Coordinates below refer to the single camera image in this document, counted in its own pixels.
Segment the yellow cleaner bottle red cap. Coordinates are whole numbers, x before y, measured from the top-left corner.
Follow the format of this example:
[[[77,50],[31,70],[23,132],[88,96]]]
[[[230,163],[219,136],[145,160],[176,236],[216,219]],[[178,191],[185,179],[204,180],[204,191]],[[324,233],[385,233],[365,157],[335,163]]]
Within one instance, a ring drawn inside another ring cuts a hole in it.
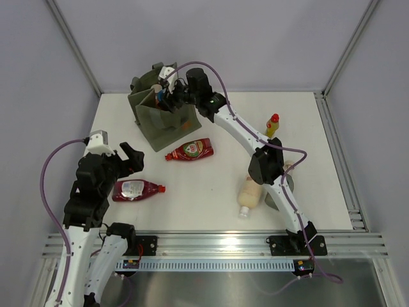
[[[279,129],[279,115],[277,113],[274,113],[266,123],[265,135],[269,139],[272,139],[278,129]]]

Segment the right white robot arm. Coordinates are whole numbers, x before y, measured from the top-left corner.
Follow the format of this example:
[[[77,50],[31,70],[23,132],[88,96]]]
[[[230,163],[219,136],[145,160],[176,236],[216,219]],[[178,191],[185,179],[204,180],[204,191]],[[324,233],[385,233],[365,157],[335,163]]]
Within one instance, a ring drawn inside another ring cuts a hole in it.
[[[286,148],[278,138],[270,139],[248,124],[231,105],[227,92],[212,89],[208,76],[202,68],[192,68],[186,73],[186,81],[178,78],[178,69],[164,67],[159,73],[162,86],[158,102],[170,112],[183,105],[193,105],[199,114],[223,128],[250,155],[248,174],[253,181],[264,187],[284,218],[288,244],[292,251],[303,254],[311,250],[317,230],[306,218],[289,188],[284,169]]]

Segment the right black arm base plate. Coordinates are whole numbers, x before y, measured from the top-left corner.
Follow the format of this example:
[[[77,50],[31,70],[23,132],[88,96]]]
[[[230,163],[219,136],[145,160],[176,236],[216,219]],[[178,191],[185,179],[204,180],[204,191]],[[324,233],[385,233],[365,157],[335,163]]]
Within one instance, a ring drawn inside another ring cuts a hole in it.
[[[270,247],[272,256],[310,256],[307,247],[302,247],[297,250],[290,244],[289,236],[287,235],[272,235],[266,238],[266,243]],[[327,245],[324,236],[317,235],[309,243],[314,256],[327,256]]]

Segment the cream lotion bottle white cap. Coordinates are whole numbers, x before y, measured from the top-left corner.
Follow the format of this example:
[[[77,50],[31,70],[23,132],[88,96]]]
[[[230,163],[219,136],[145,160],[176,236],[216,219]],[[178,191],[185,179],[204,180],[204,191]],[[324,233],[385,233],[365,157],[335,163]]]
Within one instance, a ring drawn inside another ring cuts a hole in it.
[[[250,211],[258,206],[261,193],[262,186],[247,175],[237,196],[240,218],[248,217]]]

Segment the dark red dish soap bottle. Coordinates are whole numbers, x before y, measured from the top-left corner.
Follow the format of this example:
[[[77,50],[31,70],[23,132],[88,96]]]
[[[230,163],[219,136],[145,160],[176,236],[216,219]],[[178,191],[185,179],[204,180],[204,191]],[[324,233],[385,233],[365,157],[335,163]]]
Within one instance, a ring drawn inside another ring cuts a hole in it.
[[[141,201],[159,193],[165,193],[164,185],[154,184],[143,179],[121,180],[115,183],[112,200],[115,202]]]

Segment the blue orange spray bottle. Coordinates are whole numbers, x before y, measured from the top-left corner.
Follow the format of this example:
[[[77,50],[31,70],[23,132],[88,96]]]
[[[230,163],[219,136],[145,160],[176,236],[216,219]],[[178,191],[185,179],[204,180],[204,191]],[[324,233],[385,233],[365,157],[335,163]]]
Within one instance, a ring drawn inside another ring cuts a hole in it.
[[[162,90],[160,90],[157,94],[156,94],[156,104],[161,104],[164,101],[164,92]]]

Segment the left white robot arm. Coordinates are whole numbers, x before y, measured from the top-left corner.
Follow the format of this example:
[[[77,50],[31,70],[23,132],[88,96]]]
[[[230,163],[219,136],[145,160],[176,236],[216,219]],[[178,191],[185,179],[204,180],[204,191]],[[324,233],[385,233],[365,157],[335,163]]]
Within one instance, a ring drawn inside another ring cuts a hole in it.
[[[113,223],[95,262],[89,262],[115,183],[144,168],[144,153],[128,143],[120,143],[127,156],[123,160],[107,143],[96,145],[95,140],[82,139],[87,152],[78,161],[63,221],[50,215],[63,238],[63,251],[46,306],[100,306],[117,261],[137,249],[134,226]]]

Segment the grey-green pump soap bottle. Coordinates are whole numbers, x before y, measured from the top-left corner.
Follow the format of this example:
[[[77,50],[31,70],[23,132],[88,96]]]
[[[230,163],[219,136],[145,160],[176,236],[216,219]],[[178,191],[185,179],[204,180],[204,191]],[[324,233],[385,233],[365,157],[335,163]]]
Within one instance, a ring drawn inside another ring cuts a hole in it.
[[[284,161],[283,170],[287,171],[292,165],[294,165],[293,161],[291,161],[291,160]],[[293,177],[292,177],[292,172],[293,172],[292,170],[288,171],[288,174],[286,176],[288,187],[289,187],[291,192],[293,192],[294,189],[295,189],[295,183],[294,183],[294,180],[293,180]],[[270,196],[269,193],[266,193],[266,195],[265,195],[265,204],[268,207],[270,207],[271,209],[279,211],[274,199]]]

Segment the red Fairy dish soap bottle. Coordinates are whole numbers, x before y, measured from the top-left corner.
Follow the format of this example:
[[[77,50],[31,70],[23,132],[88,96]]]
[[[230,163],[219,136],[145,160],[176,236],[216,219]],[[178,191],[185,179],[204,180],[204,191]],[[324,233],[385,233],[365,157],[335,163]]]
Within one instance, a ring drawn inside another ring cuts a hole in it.
[[[166,161],[196,161],[210,157],[214,149],[209,138],[197,139],[182,144],[165,156]]]

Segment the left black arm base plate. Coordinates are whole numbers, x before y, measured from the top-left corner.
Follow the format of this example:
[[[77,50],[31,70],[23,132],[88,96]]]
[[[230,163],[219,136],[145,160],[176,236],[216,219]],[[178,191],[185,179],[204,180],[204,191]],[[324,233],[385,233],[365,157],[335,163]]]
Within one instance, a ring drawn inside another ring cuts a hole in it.
[[[136,235],[128,240],[125,256],[155,256],[157,254],[158,237],[154,235]]]

